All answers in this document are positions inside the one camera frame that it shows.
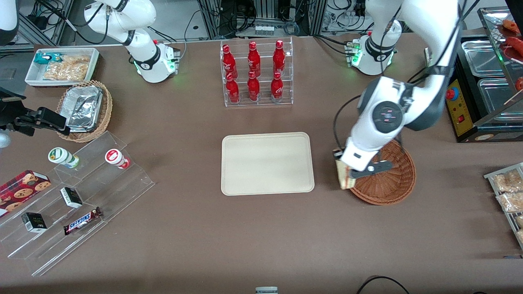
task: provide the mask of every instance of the clear acrylic stand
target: clear acrylic stand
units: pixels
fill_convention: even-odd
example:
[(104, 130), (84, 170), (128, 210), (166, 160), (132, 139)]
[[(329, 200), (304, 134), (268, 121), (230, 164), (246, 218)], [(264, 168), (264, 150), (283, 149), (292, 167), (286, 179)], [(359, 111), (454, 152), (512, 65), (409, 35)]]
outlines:
[[(31, 198), (23, 209), (7, 215), (7, 219), (0, 219), (0, 241), (8, 257), (24, 259), (32, 275), (41, 276), (154, 186), (125, 147), (125, 143), (106, 131), (75, 153), (80, 158), (75, 169), (58, 165), (50, 171), (47, 176), (53, 184), (51, 189), (35, 195), (34, 200)], [(113, 148), (127, 156), (131, 166), (119, 169), (106, 163), (105, 152)], [(76, 189), (83, 201), (80, 208), (65, 205), (60, 194), (63, 187)], [(67, 236), (64, 234), (64, 226), (96, 207), (100, 207), (101, 217)], [(48, 229), (39, 234), (29, 233), (20, 217), (24, 212), (42, 214)]]
[[(261, 57), (261, 76), (258, 77), (260, 82), (260, 99), (257, 102), (252, 102), (249, 99), (249, 90), (247, 88), (247, 81), (249, 80), (249, 62), (247, 56), (249, 55), (249, 43), (252, 40), (225, 40), (221, 42), (220, 46), (220, 67), (222, 69), (222, 83), (223, 83), (223, 96), (225, 100), (225, 106), (257, 106), (257, 105), (286, 105), (292, 104), (294, 101), (293, 92), (293, 48), (292, 38), (260, 38), (253, 39), (256, 42), (258, 52)], [(280, 103), (274, 103), (270, 99), (270, 83), (273, 78), (272, 70), (272, 55), (276, 48), (276, 41), (283, 41), (283, 50), (285, 52), (285, 70), (282, 73), (281, 80), (283, 82), (283, 99)], [(238, 71), (238, 88), (240, 90), (240, 103), (232, 104), (227, 95), (227, 89), (225, 88), (225, 69), (223, 68), (223, 45), (229, 45), (231, 53), (236, 60), (236, 70)]]

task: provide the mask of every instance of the wicker basket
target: wicker basket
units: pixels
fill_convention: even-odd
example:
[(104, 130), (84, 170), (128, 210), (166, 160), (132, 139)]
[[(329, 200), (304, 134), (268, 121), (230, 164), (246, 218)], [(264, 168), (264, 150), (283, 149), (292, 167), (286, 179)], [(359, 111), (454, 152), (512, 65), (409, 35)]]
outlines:
[(381, 149), (381, 160), (392, 162), (390, 171), (356, 180), (350, 190), (362, 200), (375, 205), (392, 205), (405, 199), (416, 183), (416, 168), (407, 151), (391, 141)]
[[(87, 86), (97, 86), (104, 91), (104, 96), (102, 97), (102, 105), (100, 106), (100, 114), (98, 115), (98, 122), (96, 129), (90, 133), (70, 133), (68, 136), (62, 135), (58, 133), (58, 135), (68, 141), (74, 141), (77, 143), (85, 143), (92, 141), (99, 136), (101, 136), (105, 130), (107, 129), (107, 126), (109, 125), (109, 120), (111, 119), (111, 111), (112, 111), (112, 97), (111, 93), (107, 90), (107, 88), (98, 81), (89, 81), (80, 83), (78, 85), (74, 85), (73, 87), (87, 87)], [(62, 109), (62, 103), (64, 102), (65, 93), (62, 95), (62, 98), (60, 99), (60, 102), (58, 102), (58, 107), (56, 108), (56, 112), (60, 113), (60, 110)]]

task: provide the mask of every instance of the yellow control panel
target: yellow control panel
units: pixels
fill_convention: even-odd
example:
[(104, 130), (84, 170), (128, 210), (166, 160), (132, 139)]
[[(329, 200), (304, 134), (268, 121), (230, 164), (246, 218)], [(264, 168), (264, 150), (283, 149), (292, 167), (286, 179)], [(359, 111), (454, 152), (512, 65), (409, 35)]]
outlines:
[(447, 88), (446, 101), (456, 134), (461, 136), (472, 129), (472, 119), (470, 118), (469, 110), (461, 94), (458, 80), (452, 82)]

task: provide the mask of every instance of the red emergency stop button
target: red emergency stop button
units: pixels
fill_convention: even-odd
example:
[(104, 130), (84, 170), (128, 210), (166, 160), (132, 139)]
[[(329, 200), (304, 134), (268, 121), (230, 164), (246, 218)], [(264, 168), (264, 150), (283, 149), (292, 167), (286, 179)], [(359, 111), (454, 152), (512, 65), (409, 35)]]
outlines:
[(454, 95), (455, 95), (455, 91), (453, 89), (448, 89), (447, 90), (447, 93), (445, 94), (445, 97), (448, 99), (448, 100), (451, 100), (452, 98), (454, 98)]

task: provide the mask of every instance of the coca-cola bottle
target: coca-cola bottle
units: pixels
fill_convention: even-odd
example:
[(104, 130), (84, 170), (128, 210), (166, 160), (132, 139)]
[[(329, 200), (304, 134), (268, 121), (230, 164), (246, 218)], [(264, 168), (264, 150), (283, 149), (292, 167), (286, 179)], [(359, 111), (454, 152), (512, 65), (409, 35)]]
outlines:
[(274, 73), (274, 79), (270, 83), (270, 92), (271, 92), (270, 98), (272, 99), (272, 102), (280, 103), (283, 98), (283, 96), (282, 96), (283, 82), (281, 81), (280, 72)]
[(232, 73), (232, 78), (238, 78), (238, 71), (236, 70), (236, 60), (231, 53), (229, 45), (225, 44), (222, 46), (223, 50), (223, 67), (225, 68), (225, 76), (228, 73)]
[(256, 77), (259, 77), (262, 74), (262, 65), (260, 53), (258, 53), (258, 49), (256, 49), (256, 42), (249, 42), (249, 55), (247, 59), (249, 60), (249, 70), (254, 71)]
[(227, 79), (225, 88), (227, 89), (227, 96), (229, 97), (229, 101), (231, 104), (240, 103), (240, 90), (238, 89), (238, 84), (233, 79), (232, 73), (228, 73), (225, 78)]
[(256, 78), (256, 73), (254, 71), (249, 72), (247, 87), (249, 88), (249, 99), (252, 102), (257, 102), (260, 98), (260, 82)]
[(283, 41), (276, 41), (276, 50), (272, 56), (272, 63), (274, 72), (283, 73), (285, 69), (285, 52), (283, 51)]

